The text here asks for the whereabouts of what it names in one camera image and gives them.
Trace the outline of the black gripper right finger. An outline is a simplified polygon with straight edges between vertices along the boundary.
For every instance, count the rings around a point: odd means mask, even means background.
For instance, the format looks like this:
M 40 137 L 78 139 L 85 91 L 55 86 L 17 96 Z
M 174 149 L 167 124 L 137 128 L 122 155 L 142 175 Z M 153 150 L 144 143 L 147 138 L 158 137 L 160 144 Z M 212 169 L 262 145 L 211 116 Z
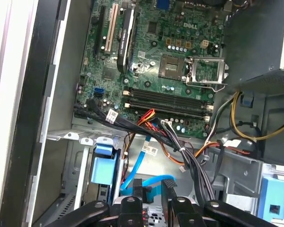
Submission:
M 173 179 L 161 181 L 161 203 L 168 227 L 274 227 L 275 225 L 222 201 L 211 200 L 199 207 L 177 196 Z

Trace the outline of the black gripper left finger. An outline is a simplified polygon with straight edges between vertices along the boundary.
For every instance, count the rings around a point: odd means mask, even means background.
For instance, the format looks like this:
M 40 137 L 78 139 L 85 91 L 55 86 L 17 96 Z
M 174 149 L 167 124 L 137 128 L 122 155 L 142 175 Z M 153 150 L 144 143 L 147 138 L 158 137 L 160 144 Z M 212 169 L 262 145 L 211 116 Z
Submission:
M 142 227 L 142 179 L 133 180 L 129 196 L 117 198 L 120 202 L 109 205 L 92 201 L 54 222 L 49 227 Z

